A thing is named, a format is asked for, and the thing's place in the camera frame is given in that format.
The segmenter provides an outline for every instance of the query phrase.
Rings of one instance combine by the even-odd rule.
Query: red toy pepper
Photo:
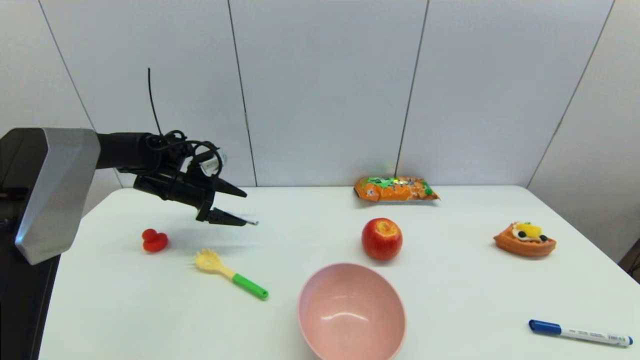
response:
[[[164,233],[157,233],[153,229],[147,229],[142,232],[144,242],[142,247],[149,252],[159,252],[169,244],[169,238]]]

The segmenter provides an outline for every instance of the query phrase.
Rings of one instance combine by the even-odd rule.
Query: yellow spoon head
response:
[[[211,249],[202,249],[198,251],[194,258],[196,266],[205,272],[220,271],[224,266],[220,257]]]

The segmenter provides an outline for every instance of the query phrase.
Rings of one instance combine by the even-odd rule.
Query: green handle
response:
[[[244,276],[240,275],[240,274],[235,274],[233,277],[233,282],[234,284],[240,286],[241,288],[245,289],[246,291],[249,291],[250,293],[254,294],[256,297],[265,300],[269,297],[269,292],[266,291],[265,289],[261,288],[258,284],[254,283],[253,281],[245,278]]]

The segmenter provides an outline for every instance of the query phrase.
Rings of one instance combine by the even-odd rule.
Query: marker cap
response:
[[[562,328],[560,325],[551,322],[541,322],[540,320],[529,320],[531,331],[536,334],[560,335]]]

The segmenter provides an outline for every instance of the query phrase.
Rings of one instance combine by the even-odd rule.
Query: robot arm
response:
[[[197,152],[200,147],[206,150]],[[100,135],[89,129],[43,128],[14,129],[2,137],[0,358],[38,358],[60,254],[75,238],[96,168],[137,175],[134,188],[194,206],[196,220],[245,225],[239,217],[211,209],[216,192],[246,197],[218,177],[222,166],[218,148],[187,140],[180,131]]]

